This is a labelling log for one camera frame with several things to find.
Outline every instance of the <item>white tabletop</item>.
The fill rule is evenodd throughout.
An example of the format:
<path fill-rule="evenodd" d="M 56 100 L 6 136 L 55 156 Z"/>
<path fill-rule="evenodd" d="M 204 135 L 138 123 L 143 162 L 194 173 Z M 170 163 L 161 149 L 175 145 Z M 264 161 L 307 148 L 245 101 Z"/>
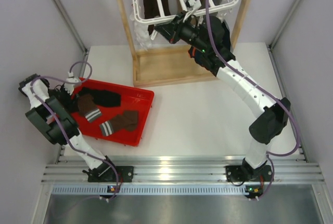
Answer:
<path fill-rule="evenodd" d="M 264 43 L 239 43 L 234 54 L 261 86 L 281 98 Z M 88 62 L 93 66 L 92 79 L 133 86 L 132 57 L 128 46 L 93 46 Z M 138 147 L 85 136 L 87 142 L 104 155 L 246 154 L 251 140 L 248 128 L 255 118 L 247 105 L 224 82 L 198 82 L 146 89 L 154 91 L 155 98 Z M 286 153 L 295 143 L 288 123 L 283 132 L 272 140 L 270 150 Z M 65 155 L 77 154 L 67 147 Z"/>

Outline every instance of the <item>striped sock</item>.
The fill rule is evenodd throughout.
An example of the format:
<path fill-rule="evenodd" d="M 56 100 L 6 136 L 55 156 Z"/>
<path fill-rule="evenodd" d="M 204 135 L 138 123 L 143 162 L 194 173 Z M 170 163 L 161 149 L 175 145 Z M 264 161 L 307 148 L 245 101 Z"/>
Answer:
<path fill-rule="evenodd" d="M 107 137 L 114 133 L 112 124 L 110 121 L 106 121 L 99 125 L 100 130 L 102 131 L 103 136 Z"/>
<path fill-rule="evenodd" d="M 101 111 L 99 108 L 89 111 L 87 114 L 84 115 L 85 118 L 88 120 L 89 123 L 92 123 L 94 120 L 98 119 L 102 116 Z"/>

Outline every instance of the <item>red tray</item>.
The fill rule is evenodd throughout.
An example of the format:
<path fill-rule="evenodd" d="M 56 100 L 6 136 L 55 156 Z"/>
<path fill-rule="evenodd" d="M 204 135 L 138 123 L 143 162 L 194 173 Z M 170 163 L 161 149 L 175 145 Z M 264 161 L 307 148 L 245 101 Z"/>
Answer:
<path fill-rule="evenodd" d="M 102 112 L 102 116 L 92 123 L 89 123 L 86 118 L 80 116 L 77 112 L 72 113 L 72 117 L 79 124 L 79 129 L 82 134 L 108 141 L 119 142 L 126 145 L 138 146 L 145 127 L 146 119 L 148 117 L 148 112 L 154 98 L 154 92 L 150 90 L 143 90 L 96 80 L 87 80 L 82 84 L 82 86 L 77 87 L 74 90 L 73 95 L 77 94 L 82 89 L 82 87 L 98 90 L 109 90 L 121 95 L 121 105 L 119 107 L 106 108 L 98 106 Z M 99 125 L 113 118 L 117 114 L 122 114 L 124 110 L 135 110 L 139 112 L 139 119 L 136 130 L 129 132 L 125 129 L 121 129 L 120 131 L 108 137 L 104 137 L 101 133 Z"/>

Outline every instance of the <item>wooden drying rack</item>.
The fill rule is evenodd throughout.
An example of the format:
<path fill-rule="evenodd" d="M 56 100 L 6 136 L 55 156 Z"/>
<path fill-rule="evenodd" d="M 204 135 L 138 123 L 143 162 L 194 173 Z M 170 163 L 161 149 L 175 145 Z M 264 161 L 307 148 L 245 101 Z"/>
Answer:
<path fill-rule="evenodd" d="M 133 58 L 133 85 L 147 87 L 178 83 L 213 80 L 215 77 L 189 58 L 188 45 L 135 50 L 123 0 L 117 0 L 126 38 Z M 235 48 L 237 39 L 251 0 L 241 0 L 231 43 Z"/>

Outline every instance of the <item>robotic arm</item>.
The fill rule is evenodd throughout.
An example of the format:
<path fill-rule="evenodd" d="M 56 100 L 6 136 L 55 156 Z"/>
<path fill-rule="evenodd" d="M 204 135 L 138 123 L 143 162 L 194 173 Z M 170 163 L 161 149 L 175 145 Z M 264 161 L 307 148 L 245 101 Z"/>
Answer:
<path fill-rule="evenodd" d="M 79 83 L 80 80 L 74 77 L 72 73 L 69 73 L 69 77 L 66 81 L 72 84 L 64 83 L 60 89 L 50 89 L 48 80 L 39 77 L 39 75 L 33 74 L 20 83 L 19 90 L 28 97 L 31 105 L 30 111 L 25 114 L 26 117 L 49 142 L 52 144 L 58 143 L 64 146 L 68 145 L 59 125 L 54 121 L 52 115 L 45 106 L 36 98 L 35 95 L 37 95 L 56 113 L 70 143 L 74 147 L 74 151 L 77 152 L 88 165 L 89 170 L 83 171 L 88 175 L 88 181 L 116 181 L 116 175 L 108 165 L 113 165 L 110 159 L 107 156 L 104 156 L 100 151 L 94 150 L 85 141 L 82 133 L 78 129 L 79 126 L 77 122 L 67 111 L 67 109 L 73 104 L 71 97 L 74 92 L 74 83 Z"/>
<path fill-rule="evenodd" d="M 171 22 L 155 25 L 155 30 L 171 44 L 175 44 L 179 40 L 190 44 L 189 54 L 195 62 L 205 67 L 218 79 L 226 82 L 252 110 L 257 119 L 249 128 L 253 140 L 243 160 L 241 170 L 248 180 L 257 178 L 267 162 L 267 145 L 287 125 L 288 116 L 271 97 L 262 93 L 257 85 L 253 86 L 245 79 L 249 75 L 230 52 L 230 32 L 225 22 L 221 23 L 217 17 L 210 16 L 214 43 L 225 61 L 236 70 L 241 71 L 244 76 L 240 76 L 227 67 L 216 56 L 210 44 L 206 19 L 198 26 L 195 16 L 187 19 L 185 16 L 186 11 L 183 11 Z M 195 25 L 191 24 L 193 17 L 196 19 Z M 287 98 L 281 99 L 280 102 L 288 110 L 290 109 L 290 102 Z"/>

